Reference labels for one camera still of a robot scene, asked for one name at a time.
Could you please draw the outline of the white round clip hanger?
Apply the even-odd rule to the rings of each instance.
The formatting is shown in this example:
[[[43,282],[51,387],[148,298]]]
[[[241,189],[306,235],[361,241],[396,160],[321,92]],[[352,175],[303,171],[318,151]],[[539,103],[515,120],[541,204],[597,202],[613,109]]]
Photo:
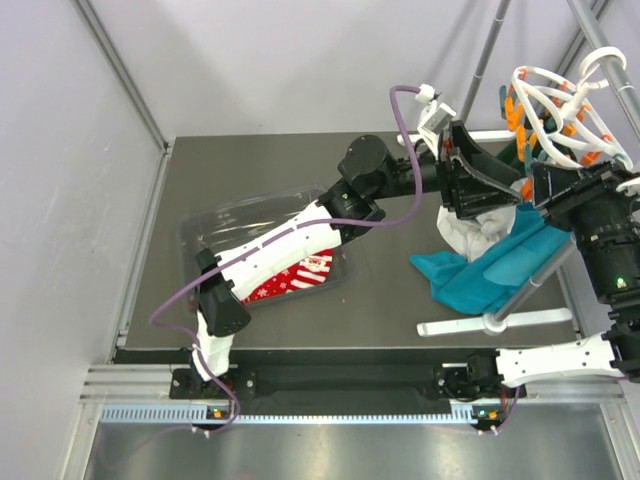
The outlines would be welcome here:
[[[500,113],[515,134],[516,158],[525,168],[539,162],[582,169],[605,154],[625,170],[633,169],[631,158],[588,100],[589,93],[609,86],[606,79],[591,79],[601,60],[627,66],[619,49],[601,47],[582,60],[575,83],[544,68],[520,66],[510,83],[500,87]]]

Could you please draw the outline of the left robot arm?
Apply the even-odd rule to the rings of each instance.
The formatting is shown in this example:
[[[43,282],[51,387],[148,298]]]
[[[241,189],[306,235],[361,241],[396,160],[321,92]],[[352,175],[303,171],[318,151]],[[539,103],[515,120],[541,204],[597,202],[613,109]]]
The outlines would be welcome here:
[[[196,255],[197,390],[212,397],[226,387],[233,338],[251,320],[244,300],[286,268],[388,226],[378,200],[437,192],[463,220],[521,201],[512,186],[522,170],[488,153],[462,122],[450,122],[434,139],[434,147],[398,158],[381,138],[360,136],[338,165],[339,180],[293,218],[236,248]]]

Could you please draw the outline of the red striped santa sock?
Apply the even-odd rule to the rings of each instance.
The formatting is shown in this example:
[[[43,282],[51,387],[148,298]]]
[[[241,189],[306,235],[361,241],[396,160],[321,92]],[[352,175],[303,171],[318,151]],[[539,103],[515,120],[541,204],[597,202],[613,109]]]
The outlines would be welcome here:
[[[331,250],[323,250],[304,258],[289,269],[289,289],[299,291],[321,286],[327,281],[332,265]]]

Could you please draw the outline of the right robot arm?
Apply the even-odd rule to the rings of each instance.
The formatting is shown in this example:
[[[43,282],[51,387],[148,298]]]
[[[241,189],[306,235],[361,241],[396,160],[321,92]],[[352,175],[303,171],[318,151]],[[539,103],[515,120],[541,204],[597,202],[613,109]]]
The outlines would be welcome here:
[[[579,169],[536,163],[533,204],[545,222],[572,233],[611,328],[572,342],[469,356],[467,384],[487,396],[500,387],[561,377],[639,380],[639,175],[615,161]]]

